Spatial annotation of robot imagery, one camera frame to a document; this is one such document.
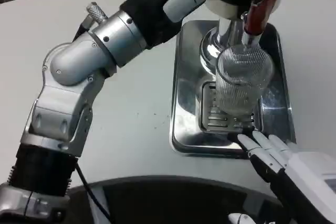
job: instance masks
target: black base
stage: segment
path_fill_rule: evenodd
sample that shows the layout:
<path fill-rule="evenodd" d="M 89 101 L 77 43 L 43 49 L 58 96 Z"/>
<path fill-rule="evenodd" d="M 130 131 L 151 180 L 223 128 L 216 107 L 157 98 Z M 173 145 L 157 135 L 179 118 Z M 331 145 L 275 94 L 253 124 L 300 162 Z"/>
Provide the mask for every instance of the black base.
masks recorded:
<path fill-rule="evenodd" d="M 10 186 L 36 193 L 64 196 L 77 158 L 34 145 L 21 144 L 8 180 Z"/>

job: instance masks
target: silver robotic arm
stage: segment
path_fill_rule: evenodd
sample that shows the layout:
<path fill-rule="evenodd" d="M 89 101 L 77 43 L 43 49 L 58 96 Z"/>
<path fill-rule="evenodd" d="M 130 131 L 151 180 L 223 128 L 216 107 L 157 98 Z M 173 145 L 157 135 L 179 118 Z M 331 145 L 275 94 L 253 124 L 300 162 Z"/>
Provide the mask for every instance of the silver robotic arm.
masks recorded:
<path fill-rule="evenodd" d="M 168 41 L 205 0 L 127 0 L 107 17 L 91 3 L 72 43 L 50 51 L 7 183 L 0 186 L 0 221 L 63 221 L 67 189 L 104 80 L 145 49 Z M 89 31 L 92 21 L 98 26 Z"/>

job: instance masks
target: robotic arm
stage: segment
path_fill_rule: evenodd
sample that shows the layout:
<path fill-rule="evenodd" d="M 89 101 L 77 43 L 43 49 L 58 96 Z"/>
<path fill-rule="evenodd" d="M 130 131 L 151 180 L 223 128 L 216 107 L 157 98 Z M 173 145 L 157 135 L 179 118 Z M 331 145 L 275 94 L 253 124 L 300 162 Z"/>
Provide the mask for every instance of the robotic arm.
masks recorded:
<path fill-rule="evenodd" d="M 336 223 L 336 160 L 318 152 L 293 152 L 274 135 L 254 131 L 238 141 L 259 176 L 298 224 Z M 231 214 L 234 224 L 254 224 L 248 215 Z"/>
<path fill-rule="evenodd" d="M 127 0 L 110 18 L 96 4 L 76 40 L 50 51 L 44 85 L 33 104 L 7 183 L 0 186 L 0 220 L 61 222 L 70 177 L 104 80 L 145 49 L 174 37 L 182 19 L 205 0 Z M 98 27 L 88 31 L 92 21 Z"/>

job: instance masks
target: textured glass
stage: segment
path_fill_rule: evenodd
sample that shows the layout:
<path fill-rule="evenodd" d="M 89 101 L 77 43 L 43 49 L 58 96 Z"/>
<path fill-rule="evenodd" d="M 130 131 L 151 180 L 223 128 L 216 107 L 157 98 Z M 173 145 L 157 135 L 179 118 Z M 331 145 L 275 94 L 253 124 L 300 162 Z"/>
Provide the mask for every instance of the textured glass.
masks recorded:
<path fill-rule="evenodd" d="M 259 47 L 236 45 L 217 59 L 216 104 L 231 115 L 252 113 L 273 75 L 270 56 Z"/>

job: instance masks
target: robotic hand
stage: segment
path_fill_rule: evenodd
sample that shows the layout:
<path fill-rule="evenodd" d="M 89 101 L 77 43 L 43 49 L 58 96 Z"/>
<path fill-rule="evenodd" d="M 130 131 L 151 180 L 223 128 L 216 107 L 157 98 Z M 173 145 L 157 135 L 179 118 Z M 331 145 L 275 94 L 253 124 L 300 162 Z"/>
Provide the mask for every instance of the robotic hand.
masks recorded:
<path fill-rule="evenodd" d="M 317 152 L 293 152 L 274 135 L 238 135 L 256 172 L 298 224 L 336 223 L 336 160 Z M 231 214 L 234 224 L 254 224 L 248 215 Z"/>

